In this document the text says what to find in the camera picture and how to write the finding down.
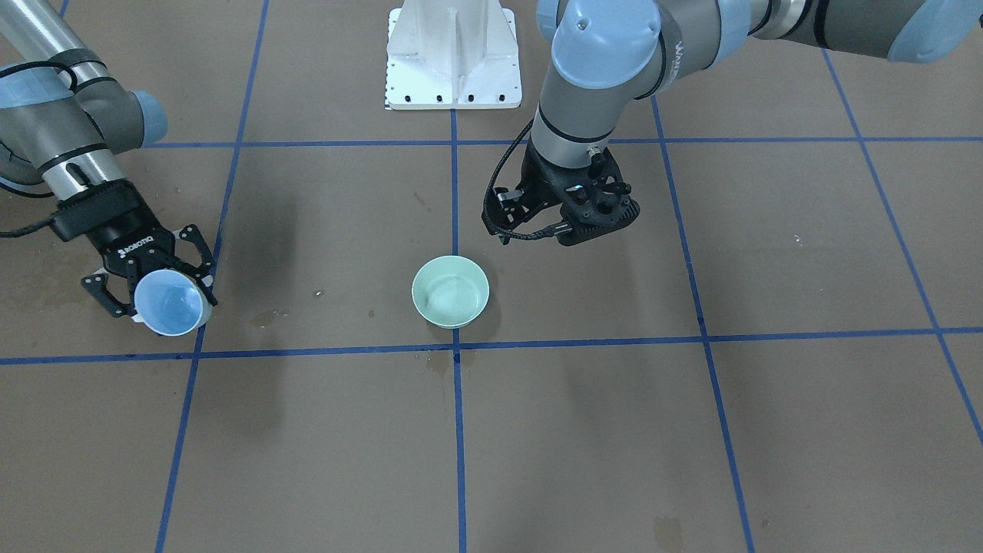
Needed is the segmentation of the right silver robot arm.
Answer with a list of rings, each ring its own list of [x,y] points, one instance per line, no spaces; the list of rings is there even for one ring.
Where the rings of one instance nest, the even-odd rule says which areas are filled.
[[[2,68],[2,188],[58,202],[53,214],[4,238],[49,228],[84,236],[102,267],[81,285],[112,317],[161,336],[199,329],[217,305],[215,259],[199,227],[168,230],[117,157],[167,133],[161,103],[128,91],[45,1],[4,1],[2,35],[22,62]]]

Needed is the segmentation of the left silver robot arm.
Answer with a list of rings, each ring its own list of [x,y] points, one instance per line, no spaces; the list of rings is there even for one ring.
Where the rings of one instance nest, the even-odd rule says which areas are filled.
[[[573,246],[640,214],[608,141],[625,106],[730,57],[748,38],[926,64],[981,21],[979,1],[541,1],[550,42],[521,178],[489,183],[482,223],[502,243]]]

